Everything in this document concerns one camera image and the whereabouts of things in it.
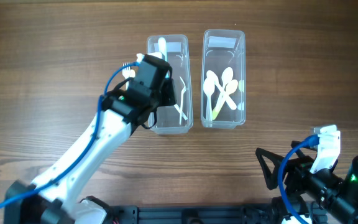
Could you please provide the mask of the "white spoon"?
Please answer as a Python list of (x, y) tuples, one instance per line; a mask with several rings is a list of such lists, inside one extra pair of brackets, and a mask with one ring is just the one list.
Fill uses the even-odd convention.
[(212, 120), (212, 107), (211, 107), (211, 96), (214, 93), (214, 82), (210, 78), (206, 78), (203, 83), (203, 91), (207, 97), (206, 103), (206, 119), (208, 121)]
[(228, 95), (228, 94), (225, 92), (224, 88), (219, 84), (218, 76), (217, 76), (213, 71), (211, 71), (211, 70), (208, 70), (208, 71), (206, 72), (206, 76), (207, 76), (208, 78), (212, 78), (212, 79), (213, 79), (215, 85), (217, 86), (217, 88), (218, 88), (218, 90), (219, 90), (219, 94), (222, 93), (224, 99), (226, 100), (226, 95)]

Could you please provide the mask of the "white spoon angled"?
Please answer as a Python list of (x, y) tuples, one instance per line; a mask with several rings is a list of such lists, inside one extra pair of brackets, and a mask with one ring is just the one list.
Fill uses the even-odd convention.
[[(233, 69), (231, 67), (227, 67), (222, 75), (221, 75), (221, 80), (223, 82), (223, 88), (225, 89), (226, 93), (228, 93), (229, 95), (231, 94), (231, 87), (227, 87), (227, 84), (231, 82), (232, 78), (233, 78)], [(224, 104), (224, 99), (223, 99), (223, 94), (220, 93), (218, 96), (218, 100), (216, 103), (216, 109), (221, 108)]]

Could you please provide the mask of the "yellow plastic spoon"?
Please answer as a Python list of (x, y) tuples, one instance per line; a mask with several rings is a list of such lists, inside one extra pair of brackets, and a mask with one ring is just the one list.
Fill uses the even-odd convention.
[[(226, 86), (225, 86), (225, 92), (230, 95), (234, 93), (237, 90), (238, 87), (238, 81), (237, 80), (231, 80)], [(220, 113), (224, 103), (226, 100), (223, 96), (218, 96), (218, 100), (216, 102), (216, 106), (212, 110), (212, 119), (215, 120), (218, 117), (218, 114)]]

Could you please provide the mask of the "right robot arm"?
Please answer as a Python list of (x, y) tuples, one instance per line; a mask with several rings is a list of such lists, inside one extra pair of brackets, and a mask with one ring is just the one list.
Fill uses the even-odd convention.
[(255, 151), (267, 188), (280, 191), (267, 210), (269, 222), (325, 223), (329, 213), (340, 223), (358, 223), (358, 156), (342, 179), (334, 165), (318, 168), (317, 159), (302, 153), (305, 148), (322, 155), (321, 137), (312, 135), (291, 146), (286, 156), (262, 148)]

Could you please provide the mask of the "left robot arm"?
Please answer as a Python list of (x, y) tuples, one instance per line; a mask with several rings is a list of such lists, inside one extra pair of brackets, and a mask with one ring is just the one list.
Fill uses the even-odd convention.
[(64, 155), (29, 185), (14, 182), (0, 204), (5, 223), (109, 223), (114, 213), (104, 202), (85, 198), (83, 188), (100, 165), (159, 107), (175, 104), (172, 67), (163, 54), (140, 55), (138, 71), (105, 89), (86, 131)]

